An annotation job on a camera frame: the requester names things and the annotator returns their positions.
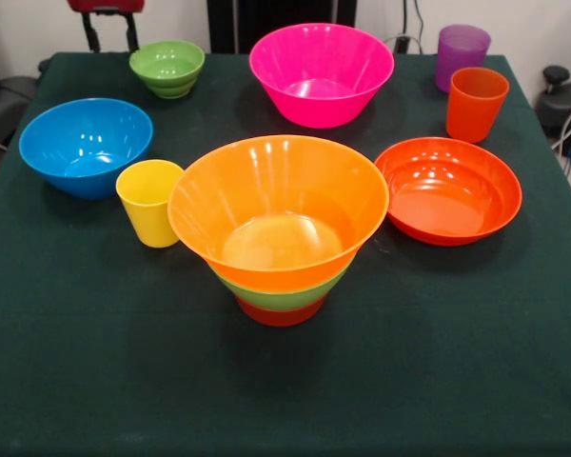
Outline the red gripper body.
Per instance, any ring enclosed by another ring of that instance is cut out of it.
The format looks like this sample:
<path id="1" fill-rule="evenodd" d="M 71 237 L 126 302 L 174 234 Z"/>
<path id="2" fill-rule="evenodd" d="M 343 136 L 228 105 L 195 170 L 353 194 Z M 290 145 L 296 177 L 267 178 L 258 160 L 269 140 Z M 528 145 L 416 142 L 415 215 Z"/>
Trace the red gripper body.
<path id="1" fill-rule="evenodd" d="M 70 8 L 80 13 L 137 13 L 144 8 L 144 0 L 68 0 Z"/>

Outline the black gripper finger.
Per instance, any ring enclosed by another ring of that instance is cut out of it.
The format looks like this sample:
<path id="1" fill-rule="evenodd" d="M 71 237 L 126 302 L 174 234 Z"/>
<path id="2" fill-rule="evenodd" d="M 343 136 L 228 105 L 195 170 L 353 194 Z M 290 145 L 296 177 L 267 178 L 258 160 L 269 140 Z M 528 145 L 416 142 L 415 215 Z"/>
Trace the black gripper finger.
<path id="1" fill-rule="evenodd" d="M 134 15 L 132 12 L 126 12 L 124 17 L 127 22 L 126 37 L 128 41 L 128 49 L 130 52 L 135 52 L 139 49 L 139 43 Z"/>
<path id="2" fill-rule="evenodd" d="M 81 16 L 82 16 L 83 28 L 84 28 L 85 35 L 87 37 L 89 49 L 93 53 L 99 53 L 101 51 L 99 38 L 98 38 L 98 35 L 97 35 L 95 28 L 91 24 L 90 14 L 88 12 L 84 11 L 81 13 Z"/>

